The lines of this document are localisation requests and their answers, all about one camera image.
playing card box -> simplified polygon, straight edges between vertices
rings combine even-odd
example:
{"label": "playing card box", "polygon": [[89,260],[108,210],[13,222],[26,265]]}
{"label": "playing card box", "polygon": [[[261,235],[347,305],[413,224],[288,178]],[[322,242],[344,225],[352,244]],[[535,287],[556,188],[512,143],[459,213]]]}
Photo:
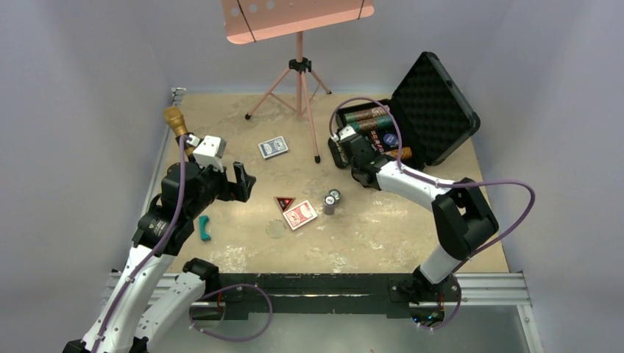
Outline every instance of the playing card box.
{"label": "playing card box", "polygon": [[259,143],[258,148],[260,148],[262,158],[265,160],[288,152],[288,146],[283,136]]}
{"label": "playing card box", "polygon": [[283,213],[286,222],[292,230],[300,228],[304,224],[312,222],[318,215],[308,201],[304,201]]}

triangular object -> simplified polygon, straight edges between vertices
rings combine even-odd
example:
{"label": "triangular object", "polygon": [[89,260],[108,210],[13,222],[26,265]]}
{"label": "triangular object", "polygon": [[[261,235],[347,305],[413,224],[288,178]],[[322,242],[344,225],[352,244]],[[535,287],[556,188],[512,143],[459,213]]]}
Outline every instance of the triangular object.
{"label": "triangular object", "polygon": [[277,202],[277,206],[280,207],[282,212],[286,211],[294,202],[294,197],[275,197],[275,201]]}

microphone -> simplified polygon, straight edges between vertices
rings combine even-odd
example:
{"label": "microphone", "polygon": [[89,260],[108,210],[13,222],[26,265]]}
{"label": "microphone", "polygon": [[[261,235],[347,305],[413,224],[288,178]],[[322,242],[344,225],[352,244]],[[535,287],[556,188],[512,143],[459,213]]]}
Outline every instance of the microphone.
{"label": "microphone", "polygon": [[[169,107],[165,109],[165,122],[169,125],[169,128],[174,132],[176,141],[180,139],[182,135],[188,135],[188,129],[186,128],[186,122],[184,122],[184,115],[180,112],[178,107]],[[193,154],[195,147],[188,146],[185,150],[186,156],[190,157]]]}

floor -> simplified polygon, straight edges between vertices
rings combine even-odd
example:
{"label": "floor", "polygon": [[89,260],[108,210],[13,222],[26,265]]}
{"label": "floor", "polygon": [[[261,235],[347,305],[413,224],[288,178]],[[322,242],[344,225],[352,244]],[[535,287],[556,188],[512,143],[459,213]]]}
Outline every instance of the floor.
{"label": "floor", "polygon": [[[294,106],[294,95],[280,95]],[[380,273],[412,272],[437,245],[433,216],[422,207],[390,193],[362,188],[348,169],[334,166],[327,139],[330,114],[348,95],[317,95],[312,104],[322,161],[313,158],[306,118],[297,118],[269,97],[251,120],[247,110],[258,95],[187,94],[180,109],[189,131],[215,135],[227,141],[224,165],[243,162],[258,178],[247,203],[215,202],[205,214],[212,240],[203,242],[199,231],[187,240],[170,272],[180,272],[193,257],[211,261],[221,272]],[[283,136],[290,151],[264,160],[258,144]],[[173,139],[166,151],[165,168],[178,160]],[[481,180],[472,143],[467,141],[444,163],[426,173],[444,179]],[[234,179],[231,168],[228,177]],[[342,200],[334,215],[322,213],[322,197],[337,188]],[[267,224],[284,220],[274,197],[308,200],[319,217],[280,239],[270,238]],[[500,245],[468,262],[464,272],[507,272]]]}

pink music stand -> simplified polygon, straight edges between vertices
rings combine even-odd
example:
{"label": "pink music stand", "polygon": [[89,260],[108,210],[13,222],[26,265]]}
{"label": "pink music stand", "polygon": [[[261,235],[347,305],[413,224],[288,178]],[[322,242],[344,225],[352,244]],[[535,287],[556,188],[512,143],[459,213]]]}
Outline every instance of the pink music stand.
{"label": "pink music stand", "polygon": [[[234,44],[246,44],[281,35],[297,34],[297,58],[288,61],[288,67],[264,93],[260,101],[245,115],[249,120],[266,97],[273,96],[280,103],[292,109],[297,117],[307,110],[308,121],[314,147],[314,160],[321,162],[319,147],[316,143],[316,131],[310,107],[311,99],[319,86],[325,93],[331,94],[318,74],[312,70],[311,61],[303,57],[303,31],[341,22],[358,20],[373,14],[372,0],[221,0],[225,17],[227,39]],[[273,90],[290,72],[297,74],[297,108],[283,101]],[[319,83],[310,97],[305,71],[309,71]],[[302,90],[305,94],[305,106],[302,110]]]}

